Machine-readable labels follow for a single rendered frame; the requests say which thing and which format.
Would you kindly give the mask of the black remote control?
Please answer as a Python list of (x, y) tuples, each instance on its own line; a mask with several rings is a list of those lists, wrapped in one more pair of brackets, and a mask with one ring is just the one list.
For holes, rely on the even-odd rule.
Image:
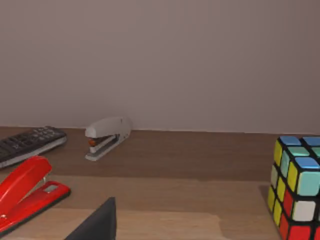
[(39, 156), (66, 141), (67, 134), (63, 130), (48, 125), (0, 139), (0, 169)]

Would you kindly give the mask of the multicoloured puzzle cube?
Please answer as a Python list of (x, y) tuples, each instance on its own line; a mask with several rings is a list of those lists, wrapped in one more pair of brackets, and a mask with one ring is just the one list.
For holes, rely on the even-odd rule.
[(320, 136), (276, 139), (267, 206), (281, 240), (320, 240)]

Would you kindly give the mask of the grey stapler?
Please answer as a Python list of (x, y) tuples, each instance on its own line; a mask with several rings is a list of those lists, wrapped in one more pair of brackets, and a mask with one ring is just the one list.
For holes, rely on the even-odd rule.
[(89, 151), (85, 158), (95, 162), (126, 140), (132, 130), (128, 117), (113, 116), (100, 119), (85, 129), (88, 138)]

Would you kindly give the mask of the red stapler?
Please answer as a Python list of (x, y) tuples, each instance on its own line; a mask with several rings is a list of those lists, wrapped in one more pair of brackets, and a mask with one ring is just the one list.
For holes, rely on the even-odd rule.
[(52, 168), (47, 158), (33, 156), (0, 183), (0, 239), (71, 194), (70, 187), (54, 180), (34, 189)]

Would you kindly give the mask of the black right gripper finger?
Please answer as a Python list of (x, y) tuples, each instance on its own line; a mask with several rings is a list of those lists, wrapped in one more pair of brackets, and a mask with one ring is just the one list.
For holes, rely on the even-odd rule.
[(109, 197), (64, 240), (116, 240), (116, 198)]

